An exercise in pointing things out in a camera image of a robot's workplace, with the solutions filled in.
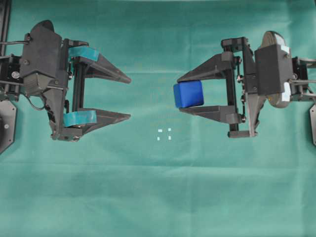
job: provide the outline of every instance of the white tape mark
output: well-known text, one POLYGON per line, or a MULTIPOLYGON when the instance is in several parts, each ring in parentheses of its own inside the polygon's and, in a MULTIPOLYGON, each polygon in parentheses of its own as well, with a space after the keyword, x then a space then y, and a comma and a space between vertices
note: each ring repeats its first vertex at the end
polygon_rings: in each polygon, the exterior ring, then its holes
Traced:
POLYGON ((290 54, 290 48, 285 46, 285 45, 281 45, 281 50, 283 50, 284 52, 286 52, 287 54, 290 54))
POLYGON ((282 93, 282 101, 289 102, 291 100, 291 88, 290 83, 284 83, 284 92, 282 93))

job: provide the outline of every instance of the blue cube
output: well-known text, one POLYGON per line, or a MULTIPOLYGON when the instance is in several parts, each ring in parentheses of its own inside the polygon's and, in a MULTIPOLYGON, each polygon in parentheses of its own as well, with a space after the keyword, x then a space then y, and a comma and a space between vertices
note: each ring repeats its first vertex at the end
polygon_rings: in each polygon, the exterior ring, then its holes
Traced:
POLYGON ((202 83, 199 80, 185 81, 173 86, 177 108, 187 108, 204 104, 202 83))

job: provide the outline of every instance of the teal tape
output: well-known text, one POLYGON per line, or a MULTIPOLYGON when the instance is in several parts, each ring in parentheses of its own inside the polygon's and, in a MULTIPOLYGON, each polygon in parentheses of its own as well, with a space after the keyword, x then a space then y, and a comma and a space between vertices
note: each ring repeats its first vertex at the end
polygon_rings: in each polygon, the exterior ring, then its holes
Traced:
POLYGON ((98 61, 99 52, 87 46, 78 46, 68 49, 69 60, 72 57, 84 57, 93 61, 98 61))
POLYGON ((73 125, 96 123, 97 114, 95 110, 76 111, 64 114, 64 126, 69 127, 73 125))

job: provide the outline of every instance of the wire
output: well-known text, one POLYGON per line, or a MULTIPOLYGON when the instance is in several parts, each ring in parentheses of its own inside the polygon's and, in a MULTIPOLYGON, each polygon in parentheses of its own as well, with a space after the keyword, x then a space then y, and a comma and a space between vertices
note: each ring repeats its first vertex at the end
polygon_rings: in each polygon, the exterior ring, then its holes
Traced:
POLYGON ((24 95, 24 97, 29 101, 29 103, 31 104, 33 109, 38 110, 38 111, 41 111, 41 110, 45 109, 45 97, 44 96, 42 96, 42 95, 40 96, 40 98, 41 98, 41 100, 43 101, 43 104, 44 104, 43 107, 37 107, 31 102, 30 98, 26 94, 24 94, 24 93, 21 93, 21 94, 24 95))
POLYGON ((4 45, 11 45, 11 44, 28 44, 29 41, 11 41, 11 42, 1 42, 0 41, 0 44, 4 44, 4 45))

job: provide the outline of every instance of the green tablecloth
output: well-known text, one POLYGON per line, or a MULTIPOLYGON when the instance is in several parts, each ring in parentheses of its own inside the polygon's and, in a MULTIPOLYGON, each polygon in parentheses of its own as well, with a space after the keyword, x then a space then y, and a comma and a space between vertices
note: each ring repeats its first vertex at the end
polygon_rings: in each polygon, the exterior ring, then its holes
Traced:
MULTIPOLYGON (((8 40, 45 19, 132 78, 87 79, 85 106, 132 117, 52 141, 46 112, 21 97, 16 141, 0 156, 0 236, 316 236, 311 104, 266 104, 256 138, 229 139, 226 124, 180 113, 172 91, 226 38, 256 49, 274 30, 293 56, 316 58, 313 0, 13 0, 8 40)), ((206 105, 225 105, 224 81, 203 87, 206 105)))

